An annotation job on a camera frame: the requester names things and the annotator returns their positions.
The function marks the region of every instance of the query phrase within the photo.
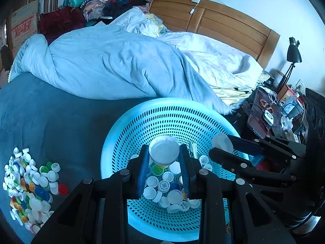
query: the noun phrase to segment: desk lamp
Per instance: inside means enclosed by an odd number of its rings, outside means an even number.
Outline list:
[[[298,50],[298,46],[300,45],[299,40],[296,42],[295,38],[291,37],[291,38],[289,38],[289,41],[290,41],[290,45],[289,45],[288,53],[287,53],[287,61],[291,62],[291,65],[279,83],[279,86],[278,86],[279,90],[288,82],[290,75],[292,73],[292,70],[295,67],[295,63],[302,62],[301,55]]]

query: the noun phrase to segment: wall outlet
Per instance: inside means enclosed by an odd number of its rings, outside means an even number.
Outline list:
[[[299,80],[296,84],[296,89],[299,89],[299,91],[303,94],[305,94],[306,85],[302,80]]]

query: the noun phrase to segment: wooden headboard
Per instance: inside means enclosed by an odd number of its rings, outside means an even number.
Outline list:
[[[250,16],[209,0],[152,0],[150,13],[172,31],[205,35],[243,51],[266,68],[280,35]]]

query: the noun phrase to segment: bolt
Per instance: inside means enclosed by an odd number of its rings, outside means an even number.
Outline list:
[[[244,179],[241,179],[241,178],[238,178],[238,179],[236,179],[236,183],[239,184],[239,185],[244,185],[245,184],[245,180]]]
[[[120,170],[120,174],[123,175],[123,176],[126,176],[130,173],[130,171],[128,169],[122,169]]]
[[[201,175],[208,175],[209,174],[209,171],[207,169],[200,169],[199,170],[199,174],[201,174]]]
[[[91,184],[92,181],[93,181],[93,179],[92,179],[91,177],[87,177],[87,178],[84,178],[84,179],[82,180],[82,182],[83,182],[84,184]]]

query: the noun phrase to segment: perforated basket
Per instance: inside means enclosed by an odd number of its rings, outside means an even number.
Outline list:
[[[233,126],[219,113],[208,107],[179,98],[160,98],[139,104],[121,116],[109,131],[101,156],[101,176],[110,177],[126,168],[133,154],[139,154],[143,144],[157,136],[169,135],[179,144],[190,147],[197,142],[198,156],[208,155],[211,139],[218,133],[238,136]],[[247,154],[233,154],[248,159]],[[212,161],[213,172],[233,180],[235,175]],[[191,241],[199,238],[200,208],[168,214],[152,200],[144,197],[128,200],[129,224],[140,232],[166,241]]]

